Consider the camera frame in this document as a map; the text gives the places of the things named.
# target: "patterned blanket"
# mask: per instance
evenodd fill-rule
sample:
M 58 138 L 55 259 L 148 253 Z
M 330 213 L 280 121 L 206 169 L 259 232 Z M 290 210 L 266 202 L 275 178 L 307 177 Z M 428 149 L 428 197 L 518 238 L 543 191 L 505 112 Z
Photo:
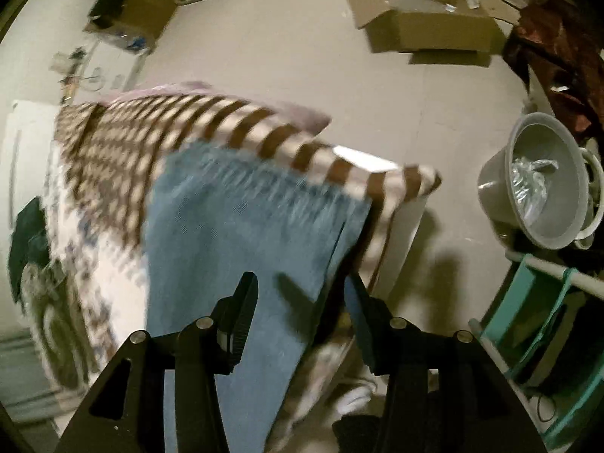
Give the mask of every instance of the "patterned blanket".
M 144 326 L 148 284 L 141 226 L 167 153 L 198 140 L 246 149 L 312 183 L 335 183 L 351 197 L 369 199 L 368 221 L 347 270 L 359 272 L 370 290 L 398 206 L 440 184 L 439 175 L 426 166 L 368 172 L 269 107 L 212 92 L 64 107 L 54 140 L 45 197 L 51 252 L 65 258 L 70 247 L 82 247 L 78 263 L 90 277 L 80 299 L 100 368 L 116 345 Z M 337 315 L 330 314 L 326 338 L 298 367 L 268 449 L 287 442 L 342 362 L 351 327 Z

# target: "open cardboard box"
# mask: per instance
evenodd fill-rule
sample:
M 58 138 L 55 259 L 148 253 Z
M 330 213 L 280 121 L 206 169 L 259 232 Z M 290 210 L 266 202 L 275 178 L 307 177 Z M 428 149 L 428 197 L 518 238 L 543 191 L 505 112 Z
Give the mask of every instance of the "open cardboard box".
M 490 52 L 500 32 L 493 20 L 518 20 L 518 11 L 501 0 L 348 0 L 358 29 L 364 28 L 373 52 L 457 49 Z
M 142 37 L 154 49 L 168 21 L 176 11 L 175 0 L 124 0 L 119 15 L 111 17 L 111 25 L 99 28 L 92 20 L 84 30 L 99 36 L 127 36 L 126 40 Z

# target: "dark red cloth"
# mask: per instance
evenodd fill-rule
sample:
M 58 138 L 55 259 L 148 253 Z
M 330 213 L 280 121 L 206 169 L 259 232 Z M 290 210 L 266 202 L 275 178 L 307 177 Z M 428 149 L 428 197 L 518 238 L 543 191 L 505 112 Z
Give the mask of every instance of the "dark red cloth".
M 575 5 L 567 0 L 530 0 L 502 55 L 526 84 L 528 66 L 533 69 L 558 120 L 581 140 L 603 134 L 601 50 Z M 552 90 L 560 85 L 570 89 Z

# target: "metal screw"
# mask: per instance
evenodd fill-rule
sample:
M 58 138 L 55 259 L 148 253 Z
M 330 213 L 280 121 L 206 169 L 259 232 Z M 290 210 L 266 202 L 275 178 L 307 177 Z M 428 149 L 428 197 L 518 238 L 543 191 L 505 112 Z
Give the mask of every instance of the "metal screw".
M 401 330 L 407 326 L 407 320 L 401 318 L 400 316 L 395 316 L 394 318 L 390 319 L 390 326 L 392 328 Z
M 206 328 L 210 328 L 212 325 L 214 325 L 214 321 L 209 316 L 204 316 L 198 318 L 195 322 L 195 325 L 197 325 L 197 328 L 205 330 Z
M 472 333 L 467 330 L 460 330 L 455 336 L 458 341 L 463 342 L 464 344 L 469 344 L 474 340 Z
M 130 341 L 132 344 L 140 344 L 147 338 L 147 334 L 145 334 L 142 330 L 137 330 L 136 332 L 132 332 L 130 334 Z

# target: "denim fabric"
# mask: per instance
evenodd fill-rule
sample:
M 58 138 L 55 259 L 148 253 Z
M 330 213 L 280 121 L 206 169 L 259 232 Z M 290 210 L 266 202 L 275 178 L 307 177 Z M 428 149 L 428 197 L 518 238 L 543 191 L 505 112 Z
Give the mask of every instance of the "denim fabric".
M 216 388 L 232 453 L 261 453 L 316 330 L 327 288 L 358 239 L 369 203 L 312 185 L 244 151 L 195 143 L 170 155 L 150 199 L 147 328 L 181 330 L 231 295 L 250 270 L 259 299 L 241 363 Z M 166 445 L 176 450 L 173 383 Z

